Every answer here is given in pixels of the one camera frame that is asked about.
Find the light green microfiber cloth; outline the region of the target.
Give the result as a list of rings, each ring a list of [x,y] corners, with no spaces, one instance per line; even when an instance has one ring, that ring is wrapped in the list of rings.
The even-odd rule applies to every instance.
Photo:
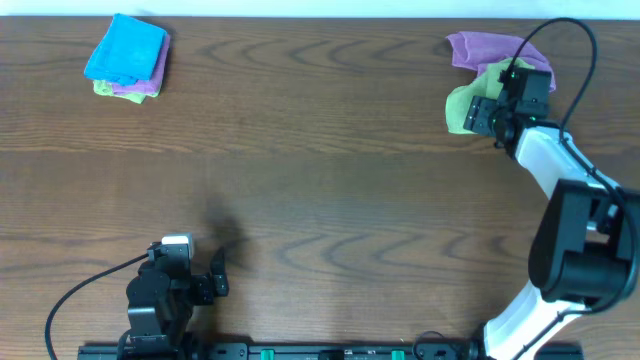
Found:
[[[470,84],[455,88],[446,98],[445,121],[448,132],[455,135],[471,134],[464,128],[466,115],[474,96],[496,100],[503,84],[499,76],[506,70],[511,58],[489,64],[486,70],[476,77]]]

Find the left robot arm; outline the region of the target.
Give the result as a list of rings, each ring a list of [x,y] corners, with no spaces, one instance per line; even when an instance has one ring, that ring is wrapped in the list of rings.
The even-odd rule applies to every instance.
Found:
[[[193,274],[186,245],[148,249],[149,259],[129,283],[130,329],[118,342],[118,359],[202,359],[204,351],[187,331],[196,306],[229,294],[225,250],[212,256],[209,271]]]

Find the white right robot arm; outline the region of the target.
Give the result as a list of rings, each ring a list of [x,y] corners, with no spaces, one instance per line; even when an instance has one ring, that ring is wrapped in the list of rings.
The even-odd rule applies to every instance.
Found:
[[[464,127],[493,137],[548,204],[528,257],[529,280],[486,322],[464,359],[533,359],[572,321],[628,298],[639,275],[639,195],[604,175],[546,119],[541,97],[475,96]]]

